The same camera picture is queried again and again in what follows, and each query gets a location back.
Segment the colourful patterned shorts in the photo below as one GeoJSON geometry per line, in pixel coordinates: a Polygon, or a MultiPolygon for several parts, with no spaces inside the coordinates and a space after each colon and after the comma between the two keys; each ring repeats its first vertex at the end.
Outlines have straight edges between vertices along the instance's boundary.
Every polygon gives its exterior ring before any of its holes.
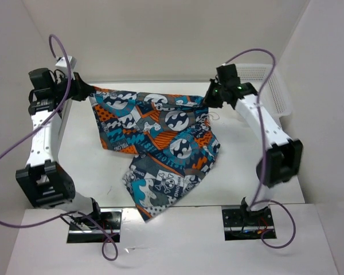
{"type": "Polygon", "coordinates": [[[123,183],[143,220],[176,204],[213,168],[220,143],[201,96],[94,87],[104,149],[133,155],[123,183]]]}

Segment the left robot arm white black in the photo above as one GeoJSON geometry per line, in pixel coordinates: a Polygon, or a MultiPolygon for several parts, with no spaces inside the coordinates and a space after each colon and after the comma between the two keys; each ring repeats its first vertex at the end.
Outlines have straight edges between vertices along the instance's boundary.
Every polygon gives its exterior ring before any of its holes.
{"type": "Polygon", "coordinates": [[[98,203],[76,192],[74,181],[58,162],[61,100],[84,99],[90,86],[76,74],[66,95],[67,76],[56,77],[48,68],[29,72],[29,78],[34,88],[29,95],[28,111],[36,133],[26,165],[15,172],[15,178],[34,208],[71,211],[75,222],[96,229],[103,222],[98,203]]]}

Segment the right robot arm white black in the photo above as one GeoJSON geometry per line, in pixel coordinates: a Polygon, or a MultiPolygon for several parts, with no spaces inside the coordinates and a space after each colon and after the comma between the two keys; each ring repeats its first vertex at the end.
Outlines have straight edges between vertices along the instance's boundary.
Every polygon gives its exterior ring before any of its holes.
{"type": "Polygon", "coordinates": [[[211,108],[230,105],[261,141],[262,157],[256,166],[259,185],[251,198],[241,201],[240,219],[253,225],[268,208],[274,188],[289,182],[299,172],[303,144],[292,139],[276,123],[260,100],[260,92],[241,82],[234,64],[221,65],[211,79],[204,104],[211,108]]]}

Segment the white plastic basket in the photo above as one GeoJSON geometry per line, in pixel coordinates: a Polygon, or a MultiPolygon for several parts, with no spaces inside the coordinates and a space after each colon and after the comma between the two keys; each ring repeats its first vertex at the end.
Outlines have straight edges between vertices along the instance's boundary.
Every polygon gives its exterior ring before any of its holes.
{"type": "MultiPolygon", "coordinates": [[[[237,64],[237,74],[242,83],[251,83],[257,91],[269,72],[269,64],[237,64]]],[[[275,120],[292,113],[290,96],[281,75],[275,69],[265,84],[260,101],[275,120]]]]}

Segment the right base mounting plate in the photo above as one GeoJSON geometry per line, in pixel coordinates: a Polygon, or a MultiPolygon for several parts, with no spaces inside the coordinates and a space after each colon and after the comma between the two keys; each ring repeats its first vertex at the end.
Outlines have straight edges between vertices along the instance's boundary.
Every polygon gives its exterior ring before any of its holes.
{"type": "Polygon", "coordinates": [[[270,208],[263,213],[245,217],[240,206],[222,207],[222,223],[226,241],[276,239],[275,227],[270,208]]]}

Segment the base mounting plate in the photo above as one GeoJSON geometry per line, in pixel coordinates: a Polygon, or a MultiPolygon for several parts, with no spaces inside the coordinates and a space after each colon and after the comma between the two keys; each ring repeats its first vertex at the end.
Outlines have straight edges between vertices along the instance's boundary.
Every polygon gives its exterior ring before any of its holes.
{"type": "Polygon", "coordinates": [[[107,238],[103,231],[110,235],[115,243],[120,242],[122,209],[101,208],[98,226],[84,217],[69,216],[67,243],[102,243],[107,238]]]}
{"type": "Polygon", "coordinates": [[[276,239],[275,227],[270,208],[263,213],[245,217],[240,206],[222,207],[222,223],[226,241],[276,239]]]}

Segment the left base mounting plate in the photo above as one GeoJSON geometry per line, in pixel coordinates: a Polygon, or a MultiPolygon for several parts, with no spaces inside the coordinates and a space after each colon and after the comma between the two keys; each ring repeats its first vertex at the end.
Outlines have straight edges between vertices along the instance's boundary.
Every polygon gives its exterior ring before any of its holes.
{"type": "Polygon", "coordinates": [[[115,243],[120,242],[122,209],[101,208],[98,226],[84,217],[69,216],[67,243],[102,243],[107,238],[103,231],[110,235],[115,243]]]}

